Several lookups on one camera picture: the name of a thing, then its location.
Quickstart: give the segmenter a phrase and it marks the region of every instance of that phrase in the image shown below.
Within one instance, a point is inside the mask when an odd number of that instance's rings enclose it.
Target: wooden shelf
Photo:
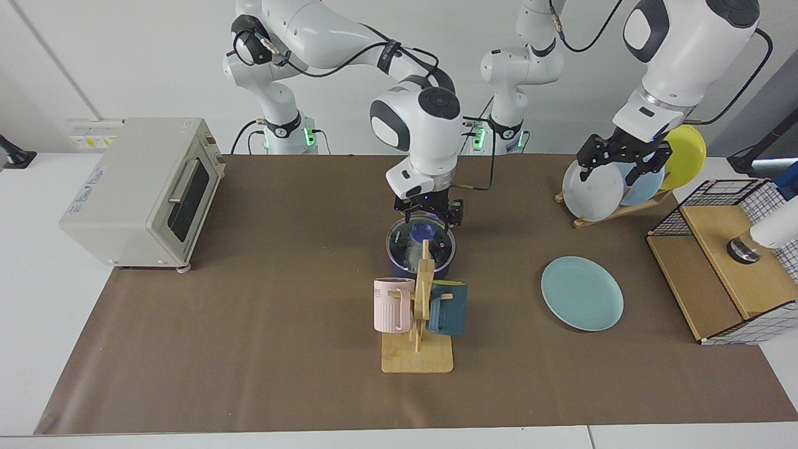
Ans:
[[[768,251],[755,264],[740,264],[726,252],[729,240],[751,227],[737,206],[681,208],[710,264],[743,318],[748,319],[798,298],[798,284]]]
[[[450,336],[424,332],[424,347],[416,352],[411,332],[382,334],[382,372],[441,373],[453,368]]]
[[[742,321],[695,238],[652,236],[647,240],[696,340]]]

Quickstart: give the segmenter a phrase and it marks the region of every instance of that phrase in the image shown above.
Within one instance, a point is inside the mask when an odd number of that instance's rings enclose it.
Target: yellow plate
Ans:
[[[673,154],[665,163],[666,178],[662,190],[673,190],[698,176],[706,159],[706,143],[701,133],[690,125],[674,129],[665,140],[670,143]]]

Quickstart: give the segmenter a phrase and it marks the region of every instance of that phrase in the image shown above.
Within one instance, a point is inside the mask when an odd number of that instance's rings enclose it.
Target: dish rack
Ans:
[[[798,326],[798,240],[751,265],[725,247],[784,202],[770,181],[706,181],[648,232],[698,343],[759,344]]]

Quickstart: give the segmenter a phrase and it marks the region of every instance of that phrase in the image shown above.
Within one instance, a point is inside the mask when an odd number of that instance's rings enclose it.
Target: mug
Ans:
[[[410,296],[415,290],[416,281],[412,279],[401,277],[375,279],[374,329],[389,334],[408,332],[413,327]]]
[[[465,332],[467,295],[466,283],[455,280],[434,280],[427,330],[444,336],[458,336]]]

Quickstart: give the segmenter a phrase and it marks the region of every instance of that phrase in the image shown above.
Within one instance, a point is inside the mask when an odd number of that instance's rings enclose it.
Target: white plate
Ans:
[[[586,221],[601,221],[612,215],[623,198],[623,176],[615,164],[594,169],[587,181],[579,179],[581,167],[571,162],[563,178],[563,199],[568,210]]]

